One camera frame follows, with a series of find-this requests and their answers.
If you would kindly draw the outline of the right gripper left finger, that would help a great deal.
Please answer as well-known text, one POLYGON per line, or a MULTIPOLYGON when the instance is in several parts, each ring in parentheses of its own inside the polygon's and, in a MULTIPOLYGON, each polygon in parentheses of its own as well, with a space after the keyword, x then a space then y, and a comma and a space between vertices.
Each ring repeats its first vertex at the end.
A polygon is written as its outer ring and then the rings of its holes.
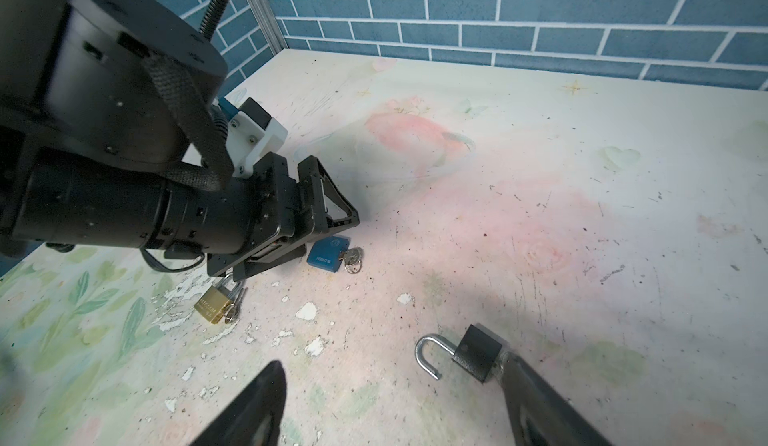
POLYGON ((286 397, 285 371, 271 361, 191 445, 277 445, 286 397))

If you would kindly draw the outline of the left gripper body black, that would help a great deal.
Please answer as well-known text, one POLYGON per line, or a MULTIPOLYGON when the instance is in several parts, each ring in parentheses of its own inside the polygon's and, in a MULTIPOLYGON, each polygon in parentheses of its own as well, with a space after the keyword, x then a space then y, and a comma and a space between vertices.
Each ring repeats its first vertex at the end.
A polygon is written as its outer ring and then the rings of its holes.
POLYGON ((307 252, 313 242, 301 240, 298 184, 299 177, 290 177, 284 157, 270 153, 259 160, 254 174, 245 182, 249 203, 244 240, 233 253, 209 255, 207 273, 214 277, 233 274, 233 268, 243 261, 273 261, 302 245, 307 252))

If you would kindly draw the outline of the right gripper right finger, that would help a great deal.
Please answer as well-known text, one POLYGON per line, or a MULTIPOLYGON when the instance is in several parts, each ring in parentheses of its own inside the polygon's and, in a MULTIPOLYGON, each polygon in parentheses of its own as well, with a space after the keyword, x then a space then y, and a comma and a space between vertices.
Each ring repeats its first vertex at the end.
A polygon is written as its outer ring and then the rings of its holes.
POLYGON ((505 352, 501 364, 500 385, 516 445, 611 445, 520 356, 505 352))

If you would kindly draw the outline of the brass padlock with key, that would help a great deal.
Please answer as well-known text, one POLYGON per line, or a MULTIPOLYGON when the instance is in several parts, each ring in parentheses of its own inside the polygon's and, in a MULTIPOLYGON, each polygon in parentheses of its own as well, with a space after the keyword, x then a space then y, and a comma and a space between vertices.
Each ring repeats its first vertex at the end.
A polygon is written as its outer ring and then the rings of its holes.
POLYGON ((244 293, 245 281, 235 281, 228 274, 206 290, 194 304, 194 310, 212 324, 221 320, 232 323, 239 314, 244 293))

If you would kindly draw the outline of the blue padlock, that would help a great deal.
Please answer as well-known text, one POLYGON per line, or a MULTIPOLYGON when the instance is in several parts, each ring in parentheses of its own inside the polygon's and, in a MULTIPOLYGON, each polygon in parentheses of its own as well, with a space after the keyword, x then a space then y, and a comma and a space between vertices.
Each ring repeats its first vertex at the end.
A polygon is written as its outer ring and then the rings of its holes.
POLYGON ((316 241, 307 256, 307 264, 328 272, 343 268, 350 274, 362 269, 363 250, 351 247, 350 240, 341 236, 330 236, 316 241))

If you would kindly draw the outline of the black padlock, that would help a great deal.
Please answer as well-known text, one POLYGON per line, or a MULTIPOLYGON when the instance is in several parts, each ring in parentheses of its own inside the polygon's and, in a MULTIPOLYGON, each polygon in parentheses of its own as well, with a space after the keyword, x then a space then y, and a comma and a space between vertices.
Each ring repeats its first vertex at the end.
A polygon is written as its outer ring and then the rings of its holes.
POLYGON ((445 353, 452 364, 476 381, 482 384, 490 381, 501 382, 504 373, 503 359, 507 349, 502 338, 487 327, 470 324, 457 344, 439 333, 426 334, 416 341, 414 357, 417 365, 432 379, 439 381, 443 378, 442 371, 426 354, 431 347, 445 353))

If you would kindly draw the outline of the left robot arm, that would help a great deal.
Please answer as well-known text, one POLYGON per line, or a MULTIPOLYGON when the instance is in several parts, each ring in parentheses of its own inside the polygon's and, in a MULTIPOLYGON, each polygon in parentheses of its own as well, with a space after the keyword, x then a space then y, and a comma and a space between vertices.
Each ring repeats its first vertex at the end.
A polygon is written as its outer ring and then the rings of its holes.
POLYGON ((238 280, 301 257, 359 214, 284 130, 219 95, 212 36, 156 0, 1 0, 1 252, 135 248, 169 272, 238 280))

